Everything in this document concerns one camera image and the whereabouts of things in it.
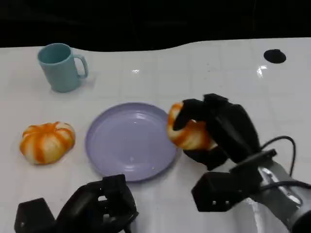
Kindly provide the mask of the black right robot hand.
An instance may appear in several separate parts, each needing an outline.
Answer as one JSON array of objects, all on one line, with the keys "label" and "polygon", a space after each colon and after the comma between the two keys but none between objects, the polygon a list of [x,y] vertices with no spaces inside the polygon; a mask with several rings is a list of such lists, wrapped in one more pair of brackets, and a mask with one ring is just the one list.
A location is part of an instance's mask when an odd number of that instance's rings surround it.
[{"label": "black right robot hand", "polygon": [[259,137],[246,110],[217,94],[205,94],[203,100],[187,99],[178,113],[174,130],[185,129],[190,121],[203,122],[204,130],[216,146],[205,143],[203,149],[183,152],[207,170],[223,165],[228,159],[240,163],[261,151]]}]

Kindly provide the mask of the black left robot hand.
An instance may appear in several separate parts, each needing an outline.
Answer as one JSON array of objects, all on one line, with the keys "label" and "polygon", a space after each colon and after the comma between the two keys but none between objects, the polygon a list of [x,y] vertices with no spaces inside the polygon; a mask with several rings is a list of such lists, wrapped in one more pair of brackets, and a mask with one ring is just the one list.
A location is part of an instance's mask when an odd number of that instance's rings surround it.
[{"label": "black left robot hand", "polygon": [[60,211],[56,233],[130,233],[138,216],[125,175],[113,175],[79,187]]}]

